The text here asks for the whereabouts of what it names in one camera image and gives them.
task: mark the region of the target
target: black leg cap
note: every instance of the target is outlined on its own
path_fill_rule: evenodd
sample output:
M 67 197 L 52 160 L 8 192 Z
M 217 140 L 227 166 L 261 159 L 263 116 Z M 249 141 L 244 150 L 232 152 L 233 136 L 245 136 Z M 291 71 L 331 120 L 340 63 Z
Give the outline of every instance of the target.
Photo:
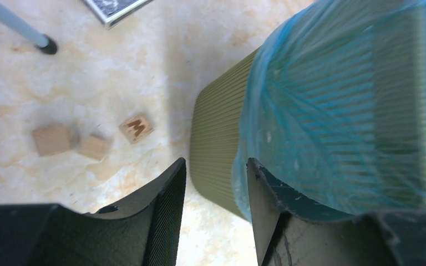
M 40 49 L 40 51 L 44 54 L 55 54 L 58 51 L 58 45 L 56 44 L 56 42 L 50 38 L 49 36 L 47 36 L 46 34 L 44 34 L 45 37 L 47 37 L 48 39 L 48 44 L 45 47 L 38 47 L 38 49 Z

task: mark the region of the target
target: wooden cube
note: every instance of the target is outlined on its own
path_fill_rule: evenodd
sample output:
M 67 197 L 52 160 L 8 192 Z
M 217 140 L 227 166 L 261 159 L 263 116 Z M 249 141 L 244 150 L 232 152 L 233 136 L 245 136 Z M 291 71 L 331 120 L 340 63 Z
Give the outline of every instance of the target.
M 142 138 L 148 136 L 154 131 L 146 118 L 144 118 L 141 114 L 128 119 L 126 122 L 121 124 L 120 130 L 131 144 L 140 141 Z
M 56 125 L 32 131 L 33 140 L 40 156 L 59 154 L 71 149 L 68 130 Z
M 101 161 L 107 154 L 109 147 L 110 143 L 108 141 L 96 136 L 88 136 L 82 141 L 79 153 L 86 157 Z

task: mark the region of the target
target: gray metal leg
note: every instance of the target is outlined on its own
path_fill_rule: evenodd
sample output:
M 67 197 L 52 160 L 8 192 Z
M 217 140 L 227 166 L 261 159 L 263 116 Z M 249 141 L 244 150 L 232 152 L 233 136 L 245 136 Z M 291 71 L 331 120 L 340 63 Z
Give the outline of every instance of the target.
M 0 4 L 0 22 L 15 30 L 18 34 L 34 43 L 40 50 L 47 54 L 54 54 L 57 51 L 56 43 L 48 36 L 39 33 L 23 19 L 12 13 L 5 6 Z

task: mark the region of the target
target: marble floor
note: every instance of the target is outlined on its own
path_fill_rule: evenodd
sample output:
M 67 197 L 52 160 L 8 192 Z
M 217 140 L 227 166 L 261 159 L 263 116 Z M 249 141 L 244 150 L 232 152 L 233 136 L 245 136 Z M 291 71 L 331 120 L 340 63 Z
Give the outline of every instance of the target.
M 195 99 L 311 0 L 155 0 L 111 30 L 79 0 L 1 0 L 59 44 L 55 56 L 0 24 L 0 203 L 59 202 L 95 212 L 189 158 Z M 143 113 L 135 145 L 118 126 Z M 32 130 L 65 124 L 72 140 L 111 141 L 101 162 L 39 157 Z M 248 222 L 187 182 L 178 265 L 255 265 Z

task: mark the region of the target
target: blue plastic bag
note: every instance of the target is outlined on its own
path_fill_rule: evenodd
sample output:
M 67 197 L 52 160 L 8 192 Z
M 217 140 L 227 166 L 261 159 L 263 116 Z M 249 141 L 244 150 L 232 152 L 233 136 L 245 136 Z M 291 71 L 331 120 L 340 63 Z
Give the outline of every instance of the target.
M 232 169 L 246 162 L 359 214 L 426 208 L 426 1 L 324 0 L 284 22 L 253 62 Z

